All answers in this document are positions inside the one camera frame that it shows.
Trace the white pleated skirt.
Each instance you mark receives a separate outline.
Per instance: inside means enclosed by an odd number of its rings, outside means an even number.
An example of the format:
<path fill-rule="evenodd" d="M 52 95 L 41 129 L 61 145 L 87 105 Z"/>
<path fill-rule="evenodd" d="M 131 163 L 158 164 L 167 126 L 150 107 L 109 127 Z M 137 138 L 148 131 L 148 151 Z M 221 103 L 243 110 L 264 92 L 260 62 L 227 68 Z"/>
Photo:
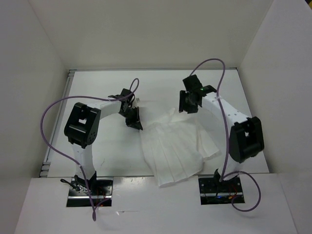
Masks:
<path fill-rule="evenodd" d="M 143 108 L 140 116 L 144 160 L 159 187 L 188 179 L 203 170 L 205 161 L 221 154 L 194 114 L 172 108 L 154 117 Z"/>

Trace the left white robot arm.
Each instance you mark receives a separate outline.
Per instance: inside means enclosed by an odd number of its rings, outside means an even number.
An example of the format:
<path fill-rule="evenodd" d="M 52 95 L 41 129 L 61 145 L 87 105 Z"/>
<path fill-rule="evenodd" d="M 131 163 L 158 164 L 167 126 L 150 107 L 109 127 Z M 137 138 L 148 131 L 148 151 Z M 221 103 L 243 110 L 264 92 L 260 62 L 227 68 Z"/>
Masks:
<path fill-rule="evenodd" d="M 142 130 L 139 107 L 131 100 L 98 102 L 90 105 L 76 103 L 64 128 L 77 161 L 75 182 L 86 195 L 97 190 L 97 172 L 93 165 L 92 144 L 98 135 L 99 122 L 110 115 L 125 118 L 126 126 Z"/>

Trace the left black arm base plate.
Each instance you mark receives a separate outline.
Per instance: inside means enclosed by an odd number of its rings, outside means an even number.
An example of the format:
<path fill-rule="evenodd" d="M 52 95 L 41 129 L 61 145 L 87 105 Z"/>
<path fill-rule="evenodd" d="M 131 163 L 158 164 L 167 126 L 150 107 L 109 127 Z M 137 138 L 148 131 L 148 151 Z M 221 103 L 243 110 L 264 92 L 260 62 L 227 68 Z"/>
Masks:
<path fill-rule="evenodd" d="M 89 195 L 84 186 L 78 184 L 74 178 L 69 181 L 62 179 L 62 182 L 70 184 L 66 207 L 91 207 Z M 94 206 L 111 207 L 113 178 L 98 177 L 96 184 L 90 189 L 90 194 Z"/>

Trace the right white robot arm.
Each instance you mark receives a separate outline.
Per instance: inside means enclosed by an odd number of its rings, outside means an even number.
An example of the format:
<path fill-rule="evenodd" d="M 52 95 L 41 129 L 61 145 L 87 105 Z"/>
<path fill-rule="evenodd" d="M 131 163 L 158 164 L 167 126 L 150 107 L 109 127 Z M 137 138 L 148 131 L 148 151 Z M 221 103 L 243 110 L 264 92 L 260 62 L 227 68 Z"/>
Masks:
<path fill-rule="evenodd" d="M 230 187 L 230 179 L 239 173 L 242 164 L 263 151 L 261 121 L 241 113 L 215 92 L 203 97 L 195 92 L 179 92 L 180 112 L 197 113 L 199 107 L 207 110 L 225 130 L 225 159 L 216 170 L 219 176 L 214 179 L 215 189 L 223 192 Z"/>

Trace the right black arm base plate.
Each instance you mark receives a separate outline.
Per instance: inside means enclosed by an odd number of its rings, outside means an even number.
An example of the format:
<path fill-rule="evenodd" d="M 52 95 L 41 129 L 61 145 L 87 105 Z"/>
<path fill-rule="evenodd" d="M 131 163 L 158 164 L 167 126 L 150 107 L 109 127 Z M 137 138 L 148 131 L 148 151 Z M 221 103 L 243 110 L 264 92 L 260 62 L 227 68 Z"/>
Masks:
<path fill-rule="evenodd" d="M 198 178 L 201 205 L 219 205 L 245 203 L 243 189 L 239 177 L 218 184 L 213 176 L 200 176 Z"/>

